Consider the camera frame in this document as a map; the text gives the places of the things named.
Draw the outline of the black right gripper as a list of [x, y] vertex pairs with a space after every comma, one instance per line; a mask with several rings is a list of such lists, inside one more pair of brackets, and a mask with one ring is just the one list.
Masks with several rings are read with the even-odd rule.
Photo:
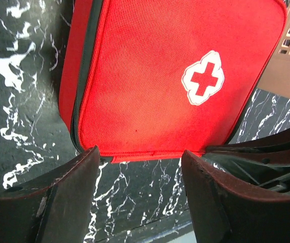
[[257, 140], [209, 146], [203, 158], [252, 185], [290, 194], [290, 128]]

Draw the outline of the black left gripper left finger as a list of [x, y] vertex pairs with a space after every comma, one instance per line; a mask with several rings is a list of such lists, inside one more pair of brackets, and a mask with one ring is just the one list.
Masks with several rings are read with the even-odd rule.
[[0, 242], [83, 242], [100, 163], [98, 147], [0, 191]]

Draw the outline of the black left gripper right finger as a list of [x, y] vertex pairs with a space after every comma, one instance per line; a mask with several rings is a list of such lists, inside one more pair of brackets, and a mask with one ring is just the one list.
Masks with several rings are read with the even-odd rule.
[[244, 182], [188, 150], [181, 165], [197, 242], [290, 242], [290, 195]]

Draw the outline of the red black medicine case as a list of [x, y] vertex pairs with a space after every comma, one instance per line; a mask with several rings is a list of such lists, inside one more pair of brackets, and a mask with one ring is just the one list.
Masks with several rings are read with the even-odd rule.
[[76, 1], [59, 113], [113, 163], [234, 136], [287, 20], [283, 1]]

